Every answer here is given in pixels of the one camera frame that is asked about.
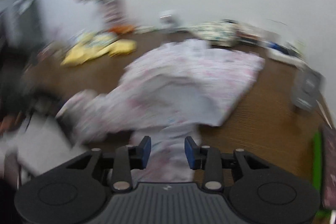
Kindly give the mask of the pink floral ruffled garment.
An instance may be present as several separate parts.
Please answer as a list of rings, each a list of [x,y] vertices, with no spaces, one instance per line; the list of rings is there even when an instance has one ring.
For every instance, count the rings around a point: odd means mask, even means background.
[[[198,127],[221,126],[252,88],[265,61],[256,53],[212,48],[189,39],[155,48],[132,63],[116,88],[72,96],[58,112],[72,127],[75,143],[105,139],[130,131],[130,143],[151,138],[144,170],[133,170],[134,182],[189,182],[194,172],[184,143],[201,143]]]

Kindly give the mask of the cream green-flower garment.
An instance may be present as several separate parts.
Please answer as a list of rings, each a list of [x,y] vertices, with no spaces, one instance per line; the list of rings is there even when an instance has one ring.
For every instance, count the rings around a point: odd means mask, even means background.
[[[228,20],[202,22],[188,28],[193,36],[212,46],[234,47],[238,43],[238,24]]]

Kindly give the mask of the green stand base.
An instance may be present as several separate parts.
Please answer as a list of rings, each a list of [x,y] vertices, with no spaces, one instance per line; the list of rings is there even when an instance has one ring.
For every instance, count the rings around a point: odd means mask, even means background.
[[[313,169],[312,183],[316,190],[321,193],[322,186],[322,134],[316,132],[313,137]]]

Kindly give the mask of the clear box of orange peels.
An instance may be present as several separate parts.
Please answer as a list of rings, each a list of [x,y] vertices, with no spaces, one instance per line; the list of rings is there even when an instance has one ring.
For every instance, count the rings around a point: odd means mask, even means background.
[[[134,32],[135,26],[131,24],[115,25],[108,29],[108,32],[116,35],[125,35]]]

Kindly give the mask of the pink screen phone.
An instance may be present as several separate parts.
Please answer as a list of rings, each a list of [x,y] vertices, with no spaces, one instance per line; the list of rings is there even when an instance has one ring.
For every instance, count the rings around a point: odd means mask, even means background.
[[[335,210],[335,129],[324,124],[322,133],[322,203]]]

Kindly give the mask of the white power strip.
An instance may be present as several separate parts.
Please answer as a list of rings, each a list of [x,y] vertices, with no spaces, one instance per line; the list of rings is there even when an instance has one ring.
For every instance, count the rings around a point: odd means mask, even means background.
[[[294,67],[302,68],[306,66],[306,62],[302,59],[290,55],[286,55],[276,49],[266,48],[266,55],[274,61],[278,61],[284,64],[288,64]]]

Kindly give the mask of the dark tissue box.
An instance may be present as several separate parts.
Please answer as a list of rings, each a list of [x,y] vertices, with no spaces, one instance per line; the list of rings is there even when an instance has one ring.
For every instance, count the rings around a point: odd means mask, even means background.
[[[264,41],[264,30],[250,24],[239,22],[237,24],[237,37],[239,42],[256,46]]]

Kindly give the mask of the blue toy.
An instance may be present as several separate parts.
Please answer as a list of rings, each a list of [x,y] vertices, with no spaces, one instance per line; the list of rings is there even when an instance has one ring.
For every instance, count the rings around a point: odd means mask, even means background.
[[[270,42],[269,43],[269,47],[274,49],[274,50],[277,50],[277,51],[281,51],[282,50],[282,46],[280,46],[279,44],[277,43],[274,43],[274,42]]]

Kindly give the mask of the white round robot figurine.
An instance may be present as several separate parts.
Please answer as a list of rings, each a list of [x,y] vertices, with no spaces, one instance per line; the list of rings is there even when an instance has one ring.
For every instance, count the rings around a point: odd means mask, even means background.
[[[167,33],[177,32],[180,26],[179,16],[174,10],[166,10],[160,13],[159,22]]]

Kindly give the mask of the black wireless charger phone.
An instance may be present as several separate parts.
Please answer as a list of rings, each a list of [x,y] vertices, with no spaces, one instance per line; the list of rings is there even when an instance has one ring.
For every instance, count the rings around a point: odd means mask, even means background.
[[[310,67],[299,70],[291,89],[290,100],[293,106],[307,112],[313,111],[317,106],[323,81],[323,75]]]

